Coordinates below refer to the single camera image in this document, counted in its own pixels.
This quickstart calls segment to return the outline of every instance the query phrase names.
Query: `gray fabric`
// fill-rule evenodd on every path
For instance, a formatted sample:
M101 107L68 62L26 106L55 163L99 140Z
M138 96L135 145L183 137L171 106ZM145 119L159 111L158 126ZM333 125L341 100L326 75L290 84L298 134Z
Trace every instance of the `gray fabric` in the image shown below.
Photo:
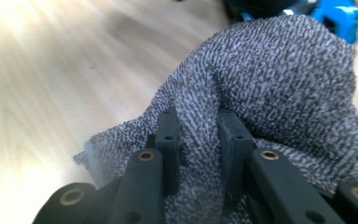
M333 190L358 178L354 48L306 16L234 24L174 70L141 117L90 139L75 156L99 187L124 173L130 154L175 106L184 141L180 190L168 223L250 223L243 198L223 208L217 110L234 111L259 147L280 150L310 183Z

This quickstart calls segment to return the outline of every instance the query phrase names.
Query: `blue robot part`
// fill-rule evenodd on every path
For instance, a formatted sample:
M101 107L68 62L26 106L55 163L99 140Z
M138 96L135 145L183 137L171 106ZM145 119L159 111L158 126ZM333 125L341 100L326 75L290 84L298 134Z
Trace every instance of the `blue robot part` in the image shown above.
M241 17L253 19L246 10ZM358 6L353 0L298 0L278 15L282 14L309 15L350 44L358 39Z
M353 44L358 36L358 6L352 0L323 0L310 15Z

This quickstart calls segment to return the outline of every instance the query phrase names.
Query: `wooden floor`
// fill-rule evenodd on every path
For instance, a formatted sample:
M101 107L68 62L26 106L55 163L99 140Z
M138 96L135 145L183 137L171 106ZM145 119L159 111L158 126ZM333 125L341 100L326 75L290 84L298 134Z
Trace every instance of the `wooden floor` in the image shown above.
M226 26L219 0L0 0L0 223L31 223L56 189L92 182L72 161L83 143L139 116Z

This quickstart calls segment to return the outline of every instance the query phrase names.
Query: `gray cloth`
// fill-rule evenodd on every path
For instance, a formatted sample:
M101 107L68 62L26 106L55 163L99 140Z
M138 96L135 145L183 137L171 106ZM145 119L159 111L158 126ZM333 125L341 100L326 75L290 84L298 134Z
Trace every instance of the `gray cloth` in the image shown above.
M75 161L99 187L124 173L155 133L159 113L180 122L180 190L165 200L168 223L250 223L243 197L223 207L219 107L234 111L258 147L280 150L310 183L333 190L358 178L354 47L306 16L234 24L196 48L141 117L92 136Z

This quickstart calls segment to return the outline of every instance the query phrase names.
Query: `black plastic part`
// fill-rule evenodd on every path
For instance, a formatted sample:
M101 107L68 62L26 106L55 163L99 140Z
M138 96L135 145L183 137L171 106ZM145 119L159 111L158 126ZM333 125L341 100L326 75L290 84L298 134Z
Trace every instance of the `black plastic part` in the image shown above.
M89 213L84 222L82 222L83 224L107 223L110 213L112 212L112 207L115 202L118 187L121 183L121 178L122 177L118 178L95 192L89 207Z
M224 0L224 7L230 23L243 21L243 17L241 16L243 7L241 7L241 3L233 0Z
M107 223L163 223L162 169L162 156L157 150L133 153Z
M156 149L156 135L155 134L149 134L146 139L146 145L145 149Z
M235 113L219 109L219 137L222 148L222 185L231 195L244 193L244 161L250 160L255 143Z
M264 203L261 203L260 201L254 199L250 194L247 194L246 204L252 223L254 224L273 223L272 213Z
M39 210L33 223L83 223L95 191L91 184L85 183L73 183L58 189Z
M158 119L156 149L164 160L164 194L179 189L179 122L174 107L164 110Z
M338 185L333 206L346 223L358 223L358 180Z
M245 182L245 194L252 196L252 199L258 201L259 203L267 206L267 202L263 197L263 193L260 188L257 186L255 177L251 171L251 161L245 161L245 168L243 169L243 181Z
M296 0L242 0L244 11L254 19L278 16Z
M324 198L324 200L331 206L333 207L333 198L334 198L334 193L327 191L325 189L322 189L318 186L312 185L317 191L318 193Z
M273 223L344 223L279 151L266 148L254 150L251 169L273 214Z
M303 14L303 15L309 15L313 10L315 10L315 8L318 6L318 2L311 2L311 1L298 1L296 3L294 3L291 6L291 9L296 13L296 14Z

